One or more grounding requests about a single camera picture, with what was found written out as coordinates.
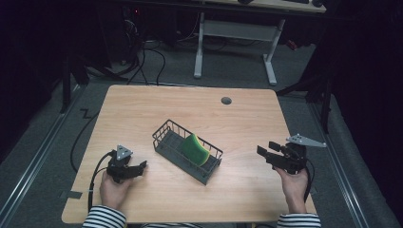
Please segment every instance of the striped shirt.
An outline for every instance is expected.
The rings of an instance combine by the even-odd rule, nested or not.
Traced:
[[[125,227],[125,215],[106,206],[93,206],[83,227],[123,228]]]
[[[124,228],[125,215],[117,210],[106,206],[93,206],[89,211],[83,227],[99,227],[99,228]],[[193,223],[161,223],[161,224],[143,224],[142,228],[202,228],[198,224]],[[315,214],[288,214],[281,215],[278,219],[278,228],[317,228],[320,226],[320,219]]]
[[[278,228],[308,227],[317,228],[320,226],[320,219],[315,214],[287,214],[281,215],[278,219]]]

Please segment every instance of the sponge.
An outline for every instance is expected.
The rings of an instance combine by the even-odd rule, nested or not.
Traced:
[[[210,156],[210,151],[202,146],[199,138],[195,134],[191,134],[182,143],[183,154],[195,163],[197,166],[202,166],[207,162]]]

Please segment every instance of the wire basket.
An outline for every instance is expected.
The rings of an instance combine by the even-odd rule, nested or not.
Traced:
[[[192,132],[177,123],[167,120],[152,135],[154,138],[154,149],[157,153],[176,164],[196,180],[203,184],[207,184],[213,171],[221,163],[222,151],[216,146],[198,137],[202,146],[210,151],[210,156],[205,164],[197,166],[183,154],[181,149],[183,141],[191,134]]]

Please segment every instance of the person's right hand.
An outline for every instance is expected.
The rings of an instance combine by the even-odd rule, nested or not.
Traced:
[[[289,213],[307,213],[304,195],[308,185],[308,174],[305,169],[292,175],[275,167],[281,176],[282,191],[288,204]]]
[[[132,181],[133,179],[129,179],[122,183],[117,183],[104,171],[100,186],[102,205],[119,210]]]

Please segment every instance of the person's left hand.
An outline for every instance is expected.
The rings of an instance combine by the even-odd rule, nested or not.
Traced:
[[[131,182],[133,182],[133,179],[117,183],[104,171],[100,186],[102,205],[119,210],[125,200],[127,189]]]

